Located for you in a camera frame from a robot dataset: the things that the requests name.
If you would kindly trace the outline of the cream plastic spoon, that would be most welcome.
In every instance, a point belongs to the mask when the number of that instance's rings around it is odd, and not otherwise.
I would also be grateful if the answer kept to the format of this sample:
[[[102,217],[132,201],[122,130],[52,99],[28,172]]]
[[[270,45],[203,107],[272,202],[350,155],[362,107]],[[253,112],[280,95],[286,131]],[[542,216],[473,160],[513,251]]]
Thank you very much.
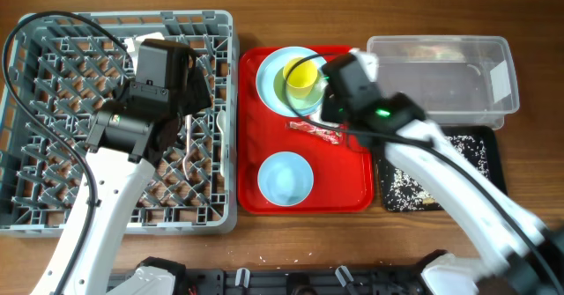
[[[226,111],[220,110],[216,117],[216,124],[219,129],[220,134],[220,166],[219,172],[222,177],[226,176],[226,161],[227,161],[227,150],[225,148],[226,145],[226,137],[225,137],[225,130],[226,130]]]

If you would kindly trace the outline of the red snack wrapper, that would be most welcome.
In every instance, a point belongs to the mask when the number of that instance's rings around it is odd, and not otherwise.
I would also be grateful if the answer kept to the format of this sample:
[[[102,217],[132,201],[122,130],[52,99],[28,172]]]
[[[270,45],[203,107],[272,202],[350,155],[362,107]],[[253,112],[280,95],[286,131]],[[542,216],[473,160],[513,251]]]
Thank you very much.
[[[340,132],[335,132],[329,129],[322,129],[307,122],[289,122],[287,124],[289,129],[298,130],[312,136],[316,136],[330,144],[339,145],[343,141],[343,135]]]

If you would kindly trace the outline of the light blue bowl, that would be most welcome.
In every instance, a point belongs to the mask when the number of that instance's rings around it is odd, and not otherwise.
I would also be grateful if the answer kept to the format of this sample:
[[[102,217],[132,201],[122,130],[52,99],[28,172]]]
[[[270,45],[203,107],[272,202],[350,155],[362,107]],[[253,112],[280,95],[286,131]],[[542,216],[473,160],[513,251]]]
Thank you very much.
[[[304,202],[314,186],[311,165],[299,154],[280,151],[270,155],[259,167],[257,185],[262,196],[279,207]]]

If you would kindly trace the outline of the rice and food scraps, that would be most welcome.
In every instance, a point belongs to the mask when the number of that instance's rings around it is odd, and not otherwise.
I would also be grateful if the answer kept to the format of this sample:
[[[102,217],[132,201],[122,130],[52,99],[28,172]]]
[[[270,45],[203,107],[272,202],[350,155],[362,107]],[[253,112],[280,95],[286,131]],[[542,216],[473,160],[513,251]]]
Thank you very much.
[[[481,137],[472,135],[446,135],[446,139],[479,172],[490,179],[486,158],[486,145]],[[441,210],[441,205],[412,177],[391,164],[379,166],[382,203],[395,212]]]

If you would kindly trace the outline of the white napkin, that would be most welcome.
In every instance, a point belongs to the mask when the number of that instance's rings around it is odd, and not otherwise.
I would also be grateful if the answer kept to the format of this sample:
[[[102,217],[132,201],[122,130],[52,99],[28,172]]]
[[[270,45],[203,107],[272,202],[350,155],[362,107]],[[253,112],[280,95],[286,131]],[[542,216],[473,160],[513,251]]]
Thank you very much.
[[[325,124],[325,121],[321,118],[321,112],[322,109],[319,107],[317,108],[312,114],[310,114],[308,116],[308,118],[312,121],[312,122],[316,122],[316,123],[320,123],[320,124]]]

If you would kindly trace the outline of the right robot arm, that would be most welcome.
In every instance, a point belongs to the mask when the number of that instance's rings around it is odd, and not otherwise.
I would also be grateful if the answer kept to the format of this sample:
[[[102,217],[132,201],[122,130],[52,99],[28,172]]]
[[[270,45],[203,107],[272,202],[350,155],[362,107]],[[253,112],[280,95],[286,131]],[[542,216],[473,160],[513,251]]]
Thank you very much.
[[[349,133],[380,145],[463,229],[477,259],[437,256],[420,273],[433,294],[561,294],[563,231],[503,194],[405,94],[382,95],[377,59],[349,52],[322,67]]]

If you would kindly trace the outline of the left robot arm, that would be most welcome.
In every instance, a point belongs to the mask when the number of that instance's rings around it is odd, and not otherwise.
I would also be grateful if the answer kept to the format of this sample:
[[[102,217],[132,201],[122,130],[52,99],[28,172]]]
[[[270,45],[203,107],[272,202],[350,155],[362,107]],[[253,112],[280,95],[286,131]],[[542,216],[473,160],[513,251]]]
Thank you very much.
[[[189,114],[211,106],[197,53],[147,39],[134,78],[90,120],[84,179],[35,294],[103,294],[127,224]]]

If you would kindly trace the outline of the grey plastic dishwasher rack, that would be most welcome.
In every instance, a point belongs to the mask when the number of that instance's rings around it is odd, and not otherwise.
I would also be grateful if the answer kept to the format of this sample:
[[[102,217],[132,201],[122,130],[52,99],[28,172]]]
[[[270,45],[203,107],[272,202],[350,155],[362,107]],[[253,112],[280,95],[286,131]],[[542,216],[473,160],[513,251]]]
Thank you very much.
[[[211,106],[192,116],[189,179],[185,120],[133,210],[130,234],[222,234],[237,222],[237,68],[234,18],[224,10],[84,12],[25,16],[9,53],[16,98],[1,99],[1,232],[60,235],[83,178],[89,120],[134,75],[127,39],[160,33],[197,52]],[[226,111],[226,176],[216,117]]]

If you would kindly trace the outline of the yellow plastic cup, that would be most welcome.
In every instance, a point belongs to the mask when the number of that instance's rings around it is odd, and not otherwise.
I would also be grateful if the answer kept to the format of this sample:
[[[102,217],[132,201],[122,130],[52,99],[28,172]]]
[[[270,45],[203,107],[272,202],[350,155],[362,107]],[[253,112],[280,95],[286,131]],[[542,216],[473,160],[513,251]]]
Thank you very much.
[[[283,68],[287,90],[296,99],[306,98],[317,80],[318,70],[314,62],[307,60],[298,64],[302,57],[290,60]]]

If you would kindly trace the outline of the small green plate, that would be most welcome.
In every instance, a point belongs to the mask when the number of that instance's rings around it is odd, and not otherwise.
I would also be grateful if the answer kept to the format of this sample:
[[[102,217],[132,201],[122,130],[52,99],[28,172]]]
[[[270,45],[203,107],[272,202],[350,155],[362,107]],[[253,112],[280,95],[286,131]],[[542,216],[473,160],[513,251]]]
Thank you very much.
[[[304,99],[296,99],[288,92],[287,98],[296,110],[305,110],[311,107],[316,107],[322,102],[324,87],[325,82],[321,78],[321,73],[317,72],[315,83],[308,96]],[[274,79],[274,92],[276,93],[277,98],[287,106],[288,102],[283,96],[284,90],[283,69],[280,69]]]

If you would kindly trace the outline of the large light blue plate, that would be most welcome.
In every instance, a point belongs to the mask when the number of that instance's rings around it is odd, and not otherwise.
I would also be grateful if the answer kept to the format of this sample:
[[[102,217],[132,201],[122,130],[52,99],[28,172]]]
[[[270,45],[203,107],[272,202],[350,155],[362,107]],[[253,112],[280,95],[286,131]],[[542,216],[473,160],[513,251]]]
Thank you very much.
[[[291,109],[277,98],[276,93],[274,92],[274,79],[278,71],[283,69],[290,60],[296,57],[303,58],[314,54],[315,51],[309,48],[286,47],[275,50],[273,53],[267,55],[262,61],[256,74],[256,90],[260,100],[272,112],[285,117],[295,117],[295,114],[291,111]],[[318,72],[320,72],[320,68],[326,64],[323,57],[317,57],[311,61],[315,63]],[[321,103],[316,107],[297,111],[301,115],[308,116],[319,108]]]

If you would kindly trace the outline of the red plastic tray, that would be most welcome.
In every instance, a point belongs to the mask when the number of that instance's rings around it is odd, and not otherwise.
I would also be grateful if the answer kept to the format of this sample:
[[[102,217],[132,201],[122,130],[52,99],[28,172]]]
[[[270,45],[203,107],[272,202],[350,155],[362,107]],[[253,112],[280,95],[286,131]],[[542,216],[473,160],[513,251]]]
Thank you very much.
[[[292,117],[271,111],[259,98],[256,75],[260,64],[276,47],[252,48],[239,63],[237,114],[237,198],[258,215],[358,212],[374,198],[373,161],[353,137],[331,144],[319,136],[291,129]],[[272,154],[291,151],[311,166],[314,184],[301,203],[281,207],[260,192],[257,175]]]

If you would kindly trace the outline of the black plastic tray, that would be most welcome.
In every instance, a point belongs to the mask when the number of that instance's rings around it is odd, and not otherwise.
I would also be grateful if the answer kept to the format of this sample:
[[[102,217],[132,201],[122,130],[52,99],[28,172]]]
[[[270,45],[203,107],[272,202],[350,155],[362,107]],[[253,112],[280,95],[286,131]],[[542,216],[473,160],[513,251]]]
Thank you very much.
[[[472,135],[481,137],[486,145],[486,158],[489,165],[490,180],[504,195],[508,193],[506,182],[503,175],[501,157],[498,149],[497,140],[494,131],[487,126],[442,126],[442,132],[445,135]],[[379,189],[381,191],[381,182],[379,179],[379,168],[381,163],[390,164],[384,157],[377,160]]]

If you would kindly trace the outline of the clear plastic bin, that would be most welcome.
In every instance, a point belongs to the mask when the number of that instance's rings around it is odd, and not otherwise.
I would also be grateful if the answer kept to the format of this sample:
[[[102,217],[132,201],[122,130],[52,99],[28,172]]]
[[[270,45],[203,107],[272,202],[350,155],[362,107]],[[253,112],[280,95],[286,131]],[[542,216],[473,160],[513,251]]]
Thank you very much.
[[[441,125],[499,129],[520,108],[508,41],[485,35],[373,36],[382,92],[402,92]]]

